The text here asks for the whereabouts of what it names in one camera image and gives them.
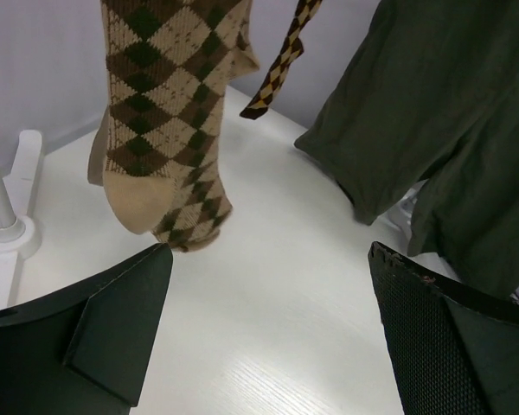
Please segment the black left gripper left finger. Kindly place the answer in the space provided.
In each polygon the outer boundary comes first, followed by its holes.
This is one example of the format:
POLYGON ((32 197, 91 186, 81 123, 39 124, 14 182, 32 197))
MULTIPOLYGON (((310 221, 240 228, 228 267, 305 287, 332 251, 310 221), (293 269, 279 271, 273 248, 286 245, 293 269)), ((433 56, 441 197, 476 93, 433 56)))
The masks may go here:
POLYGON ((0 414, 127 414, 138 405, 173 255, 155 244, 0 310, 0 414))

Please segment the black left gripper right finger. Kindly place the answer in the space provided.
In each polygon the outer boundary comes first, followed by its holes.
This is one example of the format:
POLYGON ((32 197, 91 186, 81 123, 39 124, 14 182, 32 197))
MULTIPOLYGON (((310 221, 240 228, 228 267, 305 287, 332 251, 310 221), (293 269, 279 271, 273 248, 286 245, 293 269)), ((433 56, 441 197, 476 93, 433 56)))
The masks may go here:
POLYGON ((519 305, 375 242, 368 253, 406 414, 519 414, 519 305))

